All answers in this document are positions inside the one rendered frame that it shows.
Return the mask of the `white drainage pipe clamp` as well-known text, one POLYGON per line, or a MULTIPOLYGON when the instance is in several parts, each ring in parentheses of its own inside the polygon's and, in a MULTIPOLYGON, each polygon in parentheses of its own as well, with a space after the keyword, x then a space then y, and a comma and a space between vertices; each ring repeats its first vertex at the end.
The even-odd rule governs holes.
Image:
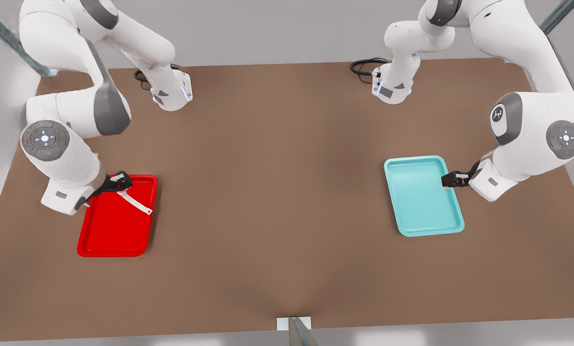
POLYGON ((133 197, 128 195, 126 191, 117 191, 116 193, 119 194, 120 197, 122 197, 124 200, 129 202, 129 204, 131 204, 132 206, 134 206, 138 210, 142 211, 143 213, 145 213, 147 215, 151 215, 151 213, 153 213, 153 210, 151 210, 151 208, 147 208, 146 206, 141 204, 139 201, 135 200, 133 197))

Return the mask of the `teal rectangular tray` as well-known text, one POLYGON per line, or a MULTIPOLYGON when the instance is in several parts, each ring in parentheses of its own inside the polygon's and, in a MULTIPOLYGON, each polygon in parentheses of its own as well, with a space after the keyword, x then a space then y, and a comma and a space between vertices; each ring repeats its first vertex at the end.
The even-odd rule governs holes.
POLYGON ((465 228, 458 199, 444 189, 449 171, 441 156, 393 158, 384 162, 397 228, 407 237, 456 234, 465 228))

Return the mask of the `red rectangular tray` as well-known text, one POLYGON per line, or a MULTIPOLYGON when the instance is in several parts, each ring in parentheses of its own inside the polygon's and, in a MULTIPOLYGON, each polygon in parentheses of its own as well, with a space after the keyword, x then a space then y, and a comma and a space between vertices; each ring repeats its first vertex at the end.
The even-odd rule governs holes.
MULTIPOLYGON (((131 175, 133 187, 127 194, 147 208, 154 209, 157 177, 131 175)), ((90 199, 77 252, 84 258, 137 257, 147 249, 151 215, 138 210, 116 192, 106 192, 90 199)))

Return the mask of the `silver frame post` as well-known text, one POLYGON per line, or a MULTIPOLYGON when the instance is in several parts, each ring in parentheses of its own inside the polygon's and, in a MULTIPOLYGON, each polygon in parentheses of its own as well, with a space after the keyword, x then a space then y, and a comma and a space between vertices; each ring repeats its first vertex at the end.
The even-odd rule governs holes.
POLYGON ((549 35, 553 29, 574 9, 574 0, 561 0, 553 11, 540 24, 539 28, 545 35, 549 35))
POLYGON ((12 49, 13 52, 17 53, 23 61, 27 63, 30 68, 32 68, 41 77, 54 77, 58 75, 58 70, 48 68, 47 66, 41 65, 35 61, 28 53, 24 50, 19 37, 15 35, 1 20, 0 20, 0 40, 12 49))
POLYGON ((311 326, 311 317, 276 318, 276 330, 288 332, 289 346, 320 346, 311 326))

